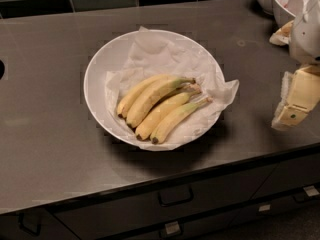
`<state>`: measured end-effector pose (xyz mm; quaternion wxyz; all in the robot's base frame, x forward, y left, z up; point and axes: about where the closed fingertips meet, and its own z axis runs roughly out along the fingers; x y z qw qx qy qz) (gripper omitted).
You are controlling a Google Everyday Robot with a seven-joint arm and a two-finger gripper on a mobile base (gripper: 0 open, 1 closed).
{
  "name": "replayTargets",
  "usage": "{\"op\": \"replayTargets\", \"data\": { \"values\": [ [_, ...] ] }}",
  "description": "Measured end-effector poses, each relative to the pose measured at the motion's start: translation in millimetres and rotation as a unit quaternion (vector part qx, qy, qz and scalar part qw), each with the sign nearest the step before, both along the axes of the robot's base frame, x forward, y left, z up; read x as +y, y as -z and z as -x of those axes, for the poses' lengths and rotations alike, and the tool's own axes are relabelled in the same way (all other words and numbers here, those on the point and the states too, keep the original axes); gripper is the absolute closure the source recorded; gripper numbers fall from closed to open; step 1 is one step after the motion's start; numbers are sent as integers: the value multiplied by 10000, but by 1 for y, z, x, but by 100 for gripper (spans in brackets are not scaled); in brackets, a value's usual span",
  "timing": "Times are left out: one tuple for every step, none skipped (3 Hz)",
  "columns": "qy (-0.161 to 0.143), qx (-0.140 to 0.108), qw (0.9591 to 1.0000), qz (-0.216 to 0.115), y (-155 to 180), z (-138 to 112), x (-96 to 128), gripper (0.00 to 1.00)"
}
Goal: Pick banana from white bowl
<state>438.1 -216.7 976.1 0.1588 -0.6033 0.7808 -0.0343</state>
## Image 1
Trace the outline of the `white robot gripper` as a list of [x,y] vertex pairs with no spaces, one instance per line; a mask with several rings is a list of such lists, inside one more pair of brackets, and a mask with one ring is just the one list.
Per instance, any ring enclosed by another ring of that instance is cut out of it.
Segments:
[[308,0],[294,21],[269,38],[271,44],[289,45],[290,56],[302,65],[285,72],[279,102],[271,126],[285,131],[300,124],[320,102],[320,0]]

